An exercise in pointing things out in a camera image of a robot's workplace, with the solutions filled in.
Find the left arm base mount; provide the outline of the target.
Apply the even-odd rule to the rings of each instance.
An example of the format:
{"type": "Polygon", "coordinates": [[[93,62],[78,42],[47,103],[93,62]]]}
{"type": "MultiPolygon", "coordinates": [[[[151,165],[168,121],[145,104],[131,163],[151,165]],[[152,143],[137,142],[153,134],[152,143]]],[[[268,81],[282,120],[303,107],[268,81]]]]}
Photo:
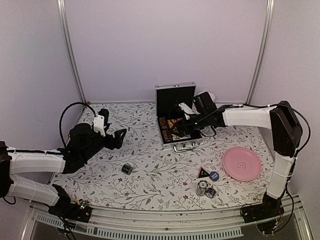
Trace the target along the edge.
{"type": "Polygon", "coordinates": [[[55,206],[49,206],[48,213],[62,219],[88,223],[93,209],[84,203],[72,203],[68,201],[58,201],[55,206]]]}

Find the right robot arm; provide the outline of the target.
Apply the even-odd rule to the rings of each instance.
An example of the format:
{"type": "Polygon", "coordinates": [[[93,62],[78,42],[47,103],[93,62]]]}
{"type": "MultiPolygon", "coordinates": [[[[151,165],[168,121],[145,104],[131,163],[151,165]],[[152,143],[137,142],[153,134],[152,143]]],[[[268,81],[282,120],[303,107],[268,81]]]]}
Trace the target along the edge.
{"type": "Polygon", "coordinates": [[[193,97],[192,104],[195,110],[184,102],[174,106],[183,114],[174,126],[185,135],[205,127],[249,126],[271,130],[274,167],[262,204],[258,208],[262,218],[269,218],[278,210],[283,195],[287,193],[298,154],[306,146],[300,144],[303,127],[298,120],[304,120],[305,117],[285,100],[263,106],[226,104],[218,107],[209,93],[204,92],[193,97]]]}

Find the aluminium poker case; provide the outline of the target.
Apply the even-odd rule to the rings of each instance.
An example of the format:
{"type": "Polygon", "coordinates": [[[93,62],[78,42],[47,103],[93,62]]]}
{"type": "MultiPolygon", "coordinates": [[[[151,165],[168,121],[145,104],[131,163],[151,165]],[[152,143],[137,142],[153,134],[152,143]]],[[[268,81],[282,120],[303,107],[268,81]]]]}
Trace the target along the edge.
{"type": "Polygon", "coordinates": [[[194,150],[203,141],[200,137],[179,137],[170,130],[172,141],[164,142],[160,121],[164,117],[170,119],[185,119],[184,113],[178,104],[186,103],[191,109],[193,108],[193,97],[195,95],[196,83],[185,82],[176,84],[158,84],[155,86],[155,103],[156,103],[156,120],[163,148],[172,149],[176,153],[188,152],[194,150]]]}

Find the black chip stack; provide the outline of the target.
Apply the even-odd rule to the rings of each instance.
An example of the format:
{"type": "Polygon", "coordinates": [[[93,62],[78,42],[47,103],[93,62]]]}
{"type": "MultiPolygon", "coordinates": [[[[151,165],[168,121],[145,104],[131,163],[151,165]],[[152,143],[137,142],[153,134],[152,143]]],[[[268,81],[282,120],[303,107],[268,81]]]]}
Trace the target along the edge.
{"type": "Polygon", "coordinates": [[[133,171],[133,167],[129,164],[124,164],[121,168],[121,172],[126,175],[130,175],[132,171],[133,171]]]}

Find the purple chip stack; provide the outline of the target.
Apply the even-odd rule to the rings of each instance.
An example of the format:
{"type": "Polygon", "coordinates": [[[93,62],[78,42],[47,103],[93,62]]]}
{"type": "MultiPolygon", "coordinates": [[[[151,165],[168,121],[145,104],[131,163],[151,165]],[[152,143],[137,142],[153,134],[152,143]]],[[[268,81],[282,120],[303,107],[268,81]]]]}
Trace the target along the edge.
{"type": "Polygon", "coordinates": [[[213,199],[216,195],[216,190],[213,187],[208,187],[205,192],[204,195],[210,199],[213,199]]]}

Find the grey chip stack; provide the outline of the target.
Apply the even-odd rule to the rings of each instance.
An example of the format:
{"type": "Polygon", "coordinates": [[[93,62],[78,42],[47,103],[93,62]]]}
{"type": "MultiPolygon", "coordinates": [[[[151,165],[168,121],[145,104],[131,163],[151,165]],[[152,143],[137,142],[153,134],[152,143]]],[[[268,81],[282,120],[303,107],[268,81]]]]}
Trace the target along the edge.
{"type": "Polygon", "coordinates": [[[208,183],[205,180],[199,181],[195,191],[196,195],[199,197],[204,196],[207,188],[208,188],[208,183]]]}

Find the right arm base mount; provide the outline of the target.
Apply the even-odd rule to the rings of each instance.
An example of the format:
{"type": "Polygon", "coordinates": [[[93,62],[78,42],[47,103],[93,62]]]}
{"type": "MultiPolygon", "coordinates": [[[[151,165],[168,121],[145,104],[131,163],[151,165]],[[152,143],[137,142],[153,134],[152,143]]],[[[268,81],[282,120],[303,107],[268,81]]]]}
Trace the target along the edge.
{"type": "Polygon", "coordinates": [[[282,202],[276,200],[259,204],[247,203],[240,208],[239,213],[243,217],[245,223],[252,223],[277,216],[280,217],[285,213],[285,210],[282,206],[282,202]]]}

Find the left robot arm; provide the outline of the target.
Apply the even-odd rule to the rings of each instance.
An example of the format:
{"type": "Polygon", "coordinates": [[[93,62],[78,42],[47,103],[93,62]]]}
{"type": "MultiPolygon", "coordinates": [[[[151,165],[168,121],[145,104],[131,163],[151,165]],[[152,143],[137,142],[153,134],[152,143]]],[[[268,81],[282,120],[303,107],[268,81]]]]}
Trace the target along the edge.
{"type": "Polygon", "coordinates": [[[0,197],[22,198],[39,202],[55,209],[63,216],[74,213],[74,205],[66,191],[59,185],[42,184],[20,176],[21,173],[72,174],[87,165],[103,148],[120,149],[127,130],[108,134],[109,111],[102,108],[94,112],[91,124],[78,123],[69,131],[69,141],[54,150],[30,150],[9,147],[0,143],[0,197]]]}

